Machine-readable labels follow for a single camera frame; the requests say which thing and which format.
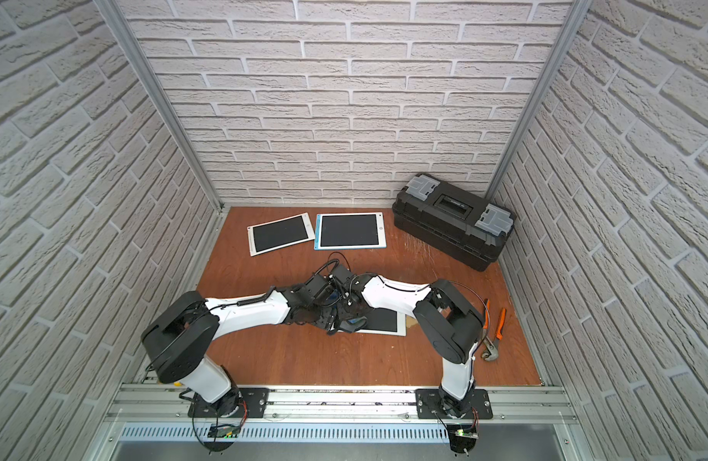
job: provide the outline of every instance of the white tablet frame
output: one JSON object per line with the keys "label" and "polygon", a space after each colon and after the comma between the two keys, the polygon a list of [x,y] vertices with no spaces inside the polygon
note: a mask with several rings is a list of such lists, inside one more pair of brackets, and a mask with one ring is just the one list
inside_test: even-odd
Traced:
{"label": "white tablet frame", "polygon": [[[262,250],[261,252],[257,252],[257,247],[254,244],[254,227],[266,226],[267,224],[277,223],[280,221],[286,221],[288,219],[293,219],[294,217],[302,217],[303,218],[303,224],[305,226],[305,233],[307,234],[306,238],[304,238],[302,240],[295,240],[294,242],[290,242],[289,244],[279,245],[279,246],[275,246],[272,248],[268,248],[266,250]],[[309,240],[314,240],[316,238],[316,234],[312,230],[311,217],[308,216],[307,213],[301,213],[299,215],[294,215],[294,216],[287,216],[282,219],[277,219],[275,221],[269,221],[267,223],[255,224],[254,226],[248,226],[246,228],[246,231],[249,236],[249,254],[251,254],[251,256],[257,256],[257,254],[267,253],[267,252],[271,252],[273,250],[285,248],[285,246],[301,244],[303,242],[307,242]]]}
{"label": "white tablet frame", "polygon": [[[377,245],[349,245],[349,246],[321,246],[321,225],[325,216],[354,216],[354,215],[375,215],[377,219]],[[365,213],[322,213],[316,218],[316,250],[353,250],[364,248],[386,248],[385,240],[385,219],[382,212]]]}

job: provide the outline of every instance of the white robot arm segment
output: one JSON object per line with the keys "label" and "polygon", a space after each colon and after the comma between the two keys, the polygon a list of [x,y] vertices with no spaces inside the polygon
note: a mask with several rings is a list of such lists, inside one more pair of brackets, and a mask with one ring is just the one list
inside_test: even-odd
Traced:
{"label": "white robot arm segment", "polygon": [[[465,398],[474,382],[472,359],[480,343],[482,318],[445,280],[415,285],[375,274],[356,276],[336,266],[327,277],[316,273],[305,284],[273,287],[256,297],[206,300],[191,291],[156,318],[141,338],[160,381],[180,381],[213,404],[234,389],[227,372],[205,355],[213,339],[279,323],[310,322],[334,333],[347,318],[356,320],[371,308],[417,318],[444,358],[442,390],[451,406]],[[443,308],[451,309],[448,317],[440,313]]]}

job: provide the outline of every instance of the gray toolbox latch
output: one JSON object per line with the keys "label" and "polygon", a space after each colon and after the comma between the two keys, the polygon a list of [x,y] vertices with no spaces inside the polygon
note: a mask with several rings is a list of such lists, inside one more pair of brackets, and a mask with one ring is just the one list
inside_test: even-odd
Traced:
{"label": "gray toolbox latch", "polygon": [[510,212],[495,205],[488,204],[482,216],[479,217],[475,226],[489,232],[495,237],[499,237],[501,232],[506,235],[513,228],[513,220],[510,219]]}
{"label": "gray toolbox latch", "polygon": [[429,178],[426,175],[415,176],[413,179],[408,181],[406,193],[414,196],[415,198],[425,201],[429,197],[429,194],[436,189],[436,186],[441,184],[441,181],[437,181],[433,178]]}

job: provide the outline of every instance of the black toolbox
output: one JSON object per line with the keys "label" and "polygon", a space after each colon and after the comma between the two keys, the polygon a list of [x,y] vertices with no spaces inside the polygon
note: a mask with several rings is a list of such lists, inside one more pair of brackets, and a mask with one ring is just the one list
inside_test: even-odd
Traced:
{"label": "black toolbox", "polygon": [[497,261],[515,214],[425,173],[397,194],[396,226],[477,271]]}

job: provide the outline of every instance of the metal vent grille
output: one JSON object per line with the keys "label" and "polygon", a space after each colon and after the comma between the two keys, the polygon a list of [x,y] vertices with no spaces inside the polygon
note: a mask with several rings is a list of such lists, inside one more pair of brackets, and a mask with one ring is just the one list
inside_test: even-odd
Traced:
{"label": "metal vent grille", "polygon": [[[195,423],[198,437],[208,438],[214,423]],[[126,423],[121,440],[127,442],[194,441],[191,423]],[[247,423],[234,442],[346,442],[346,443],[448,443],[449,437],[435,424],[360,424],[360,423]]]}

